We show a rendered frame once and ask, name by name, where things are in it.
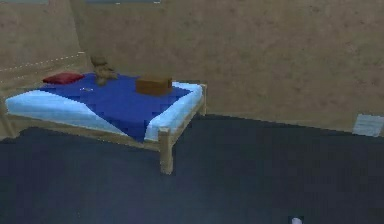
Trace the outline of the red pillow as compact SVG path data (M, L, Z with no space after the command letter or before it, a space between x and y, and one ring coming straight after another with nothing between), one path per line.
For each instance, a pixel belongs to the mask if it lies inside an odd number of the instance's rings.
M48 84L70 84L84 78L83 74L71 73L71 72L62 72L49 76L43 79L44 83Z

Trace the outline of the wooden bed with blue mattress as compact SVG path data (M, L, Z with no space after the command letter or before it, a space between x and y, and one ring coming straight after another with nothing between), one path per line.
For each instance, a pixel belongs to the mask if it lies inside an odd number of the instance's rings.
M156 151L160 170L173 171L172 147L194 115L206 113L207 86L175 82L189 93L149 122L143 142L97 116L86 105L51 93L32 90L0 92L0 141L16 138L30 127L38 127L101 141Z

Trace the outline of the dark blue blanket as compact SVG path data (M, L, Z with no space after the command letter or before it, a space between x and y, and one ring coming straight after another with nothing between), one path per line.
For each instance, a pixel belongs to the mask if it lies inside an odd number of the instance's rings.
M94 114L110 123L137 142L144 142L150 127L172 126L174 106L191 90L172 85L172 90L161 96L137 93L138 77L119 75L104 86L96 84L94 73L85 73L84 78L70 84L44 84L39 91L64 97L84 104ZM80 91L92 88L93 91Z

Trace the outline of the pale grey wall vent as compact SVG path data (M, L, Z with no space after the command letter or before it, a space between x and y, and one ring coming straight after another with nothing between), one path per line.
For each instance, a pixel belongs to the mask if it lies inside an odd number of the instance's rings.
M358 114L352 132L357 135L378 137L384 128L384 117Z

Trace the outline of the brown teddy bear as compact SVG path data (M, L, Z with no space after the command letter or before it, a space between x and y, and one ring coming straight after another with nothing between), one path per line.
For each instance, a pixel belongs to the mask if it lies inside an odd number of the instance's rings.
M118 78L117 73L108 64L107 59L104 56L92 55L90 60L94 68L96 84L98 86L104 86L109 80Z

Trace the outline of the brown box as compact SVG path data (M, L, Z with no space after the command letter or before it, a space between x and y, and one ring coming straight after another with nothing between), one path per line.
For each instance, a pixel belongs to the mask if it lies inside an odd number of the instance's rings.
M135 81L135 90L137 93L146 95L165 95L172 90L172 79L159 77L139 77Z

